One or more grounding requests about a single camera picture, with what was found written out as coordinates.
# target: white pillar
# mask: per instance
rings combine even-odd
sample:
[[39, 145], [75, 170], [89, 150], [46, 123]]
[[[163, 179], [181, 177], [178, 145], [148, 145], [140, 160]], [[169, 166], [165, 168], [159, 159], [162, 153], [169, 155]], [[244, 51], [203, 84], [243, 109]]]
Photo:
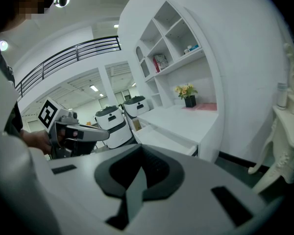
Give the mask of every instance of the white pillar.
[[100, 77], [101, 77], [101, 80], [102, 80], [102, 84], [104, 86], [104, 90], [107, 93], [107, 97], [109, 99], [110, 105], [111, 106], [112, 105], [118, 106], [119, 104], [118, 104], [116, 96], [114, 95], [112, 86], [110, 84], [110, 80], [109, 80], [109, 77], [108, 77], [108, 74], [107, 74], [107, 71], [106, 71], [106, 67], [105, 66], [99, 66], [98, 70], [99, 70], [99, 74], [100, 74]]

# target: potted flower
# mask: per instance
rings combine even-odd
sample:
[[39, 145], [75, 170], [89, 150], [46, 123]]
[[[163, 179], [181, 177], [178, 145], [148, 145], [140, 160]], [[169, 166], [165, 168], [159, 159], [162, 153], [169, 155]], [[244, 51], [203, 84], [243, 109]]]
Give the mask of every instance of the potted flower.
[[178, 96], [181, 99], [185, 100], [186, 107], [192, 108], [196, 105], [196, 99], [195, 96], [192, 95], [192, 93], [198, 93], [198, 91], [194, 89], [194, 86], [192, 84], [187, 84], [182, 87], [176, 86], [175, 92], [178, 93]]

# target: person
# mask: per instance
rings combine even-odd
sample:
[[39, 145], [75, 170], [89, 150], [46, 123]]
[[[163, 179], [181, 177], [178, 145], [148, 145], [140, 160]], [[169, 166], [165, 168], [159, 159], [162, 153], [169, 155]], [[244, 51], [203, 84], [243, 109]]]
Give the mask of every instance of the person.
[[[43, 14], [52, 5], [53, 0], [4, 0], [0, 6], [0, 33], [14, 29], [26, 19], [31, 19], [32, 14]], [[0, 70], [10, 83], [15, 86], [12, 69], [7, 65], [0, 51]], [[23, 129], [22, 118], [16, 103], [5, 126], [5, 131], [21, 138], [29, 147], [39, 148], [44, 154], [51, 153], [51, 144], [45, 130], [29, 133]]]

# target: ceiling light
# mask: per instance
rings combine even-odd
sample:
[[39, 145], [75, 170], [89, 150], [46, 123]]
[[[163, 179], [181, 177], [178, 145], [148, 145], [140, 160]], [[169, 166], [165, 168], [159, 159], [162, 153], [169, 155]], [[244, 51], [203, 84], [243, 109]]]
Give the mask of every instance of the ceiling light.
[[53, 2], [54, 2], [54, 5], [57, 6], [58, 8], [64, 7], [59, 4], [59, 0], [54, 0]]
[[90, 88], [93, 89], [95, 92], [98, 91], [98, 89], [95, 86], [93, 86], [93, 85], [91, 85]]
[[6, 41], [0, 41], [0, 50], [5, 51], [8, 49], [8, 43]]

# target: pink mat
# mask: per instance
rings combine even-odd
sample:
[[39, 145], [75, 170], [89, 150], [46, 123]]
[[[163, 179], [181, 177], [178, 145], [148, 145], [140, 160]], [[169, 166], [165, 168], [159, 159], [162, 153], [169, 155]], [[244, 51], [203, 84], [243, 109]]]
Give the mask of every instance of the pink mat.
[[183, 107], [182, 109], [186, 109], [189, 111], [216, 111], [217, 110], [217, 104], [199, 104], [192, 108]]

